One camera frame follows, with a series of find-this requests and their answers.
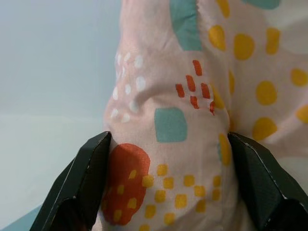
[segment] teal shape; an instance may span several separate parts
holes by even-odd
[[[187,139],[187,122],[180,109],[158,108],[154,120],[158,142],[182,142]]]
[[[281,0],[242,0],[264,10],[273,10],[280,5]]]
[[[202,51],[196,0],[170,0],[173,31],[184,51]]]

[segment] white dot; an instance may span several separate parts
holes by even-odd
[[[120,63],[121,63],[121,58],[122,58],[122,56],[121,56],[121,54],[119,54],[119,55],[117,56],[117,64],[118,64],[118,65],[120,65]]]
[[[126,95],[129,95],[131,93],[130,84],[125,85],[125,93],[126,93]]]
[[[125,113],[125,114],[123,115],[123,118],[122,118],[121,122],[122,122],[122,123],[127,123],[127,122],[129,122],[129,121],[130,121],[130,116],[129,116],[129,114]]]
[[[119,114],[119,111],[117,109],[112,110],[110,117],[115,118]]]
[[[125,77],[125,67],[122,68],[122,78]]]
[[[115,87],[114,92],[113,92],[113,94],[112,94],[112,97],[113,97],[114,100],[117,100],[117,99],[118,99],[117,87]]]
[[[142,76],[137,77],[136,79],[136,87],[137,91],[143,91],[145,89],[145,79]]]
[[[132,112],[137,113],[139,111],[139,106],[136,101],[132,101],[129,103],[129,108]]]
[[[135,68],[141,68],[143,65],[143,58],[141,55],[138,55],[135,59]]]
[[[127,62],[130,59],[130,52],[128,52],[125,57],[124,57],[124,61]]]

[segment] yellow dot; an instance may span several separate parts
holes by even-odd
[[[255,42],[245,34],[237,34],[234,38],[234,55],[238,60],[246,60],[253,54]]]
[[[107,201],[104,200],[104,201],[102,202],[102,210],[106,210],[106,209],[107,209]]]
[[[257,100],[261,105],[271,105],[277,101],[277,91],[270,81],[262,81],[257,86]]]
[[[173,178],[172,177],[168,177],[164,179],[164,188],[173,189]]]
[[[276,28],[268,28],[266,31],[267,35],[267,44],[266,44],[266,53],[267,54],[275,54],[279,48],[279,38],[280,31]]]
[[[260,118],[255,122],[252,136],[256,141],[261,141],[277,131],[276,124],[270,118]]]
[[[163,203],[166,200],[166,191],[165,190],[157,190],[155,193],[155,201],[157,203]]]
[[[118,195],[123,195],[123,193],[124,193],[124,185],[119,185],[118,188],[117,188],[116,193]]]
[[[151,188],[154,184],[154,177],[151,175],[144,176],[142,178],[142,186],[145,188]]]
[[[228,18],[230,16],[230,7],[228,0],[216,0],[217,4],[219,5],[222,15],[225,18]]]
[[[223,165],[230,165],[231,162],[231,150],[229,142],[224,134],[219,134],[221,161]]]
[[[164,222],[166,225],[172,225],[175,221],[175,214],[174,213],[167,213],[164,217]]]
[[[129,174],[129,180],[134,179],[137,175],[137,170],[132,170]]]
[[[234,75],[231,71],[229,71],[229,89],[231,95],[234,93],[234,86],[235,86]]]
[[[205,188],[204,188],[204,186],[196,185],[194,187],[194,195],[198,196],[198,197],[204,197],[205,196]]]
[[[303,123],[308,124],[308,105],[300,108],[296,112],[296,116],[299,120],[301,120]]]
[[[157,175],[159,177],[163,177],[165,175],[167,175],[168,173],[168,166],[167,165],[159,165],[157,167]]]
[[[301,69],[293,69],[291,71],[291,80],[296,86],[305,86],[308,84],[308,74]]]
[[[139,231],[150,231],[149,225],[141,225]]]
[[[178,194],[175,197],[175,208],[181,209],[187,206],[187,196],[185,194]]]
[[[151,219],[155,216],[156,214],[156,206],[154,205],[147,205],[145,208],[145,215],[144,217],[147,219]]]
[[[198,201],[196,206],[197,213],[205,213],[206,202],[205,200]]]
[[[212,26],[208,31],[208,37],[215,48],[221,51],[226,50],[225,32],[221,26]]]
[[[130,198],[127,204],[127,208],[135,209],[137,207],[137,199],[136,198]]]
[[[210,86],[211,86],[213,94],[214,94],[215,107],[219,108],[219,109],[225,108],[225,104],[224,104],[220,94],[216,90],[216,88],[212,84],[210,84]]]
[[[184,177],[184,185],[186,187],[191,187],[194,185],[194,176],[188,175]]]
[[[119,222],[122,216],[122,210],[116,210],[114,212],[114,222]]]
[[[218,201],[220,199],[220,189],[214,189],[212,194],[213,201]]]
[[[215,176],[213,179],[213,185],[214,187],[219,187],[221,185],[221,177]]]

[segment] gray background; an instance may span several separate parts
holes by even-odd
[[[119,0],[0,1],[0,229],[103,129]]]

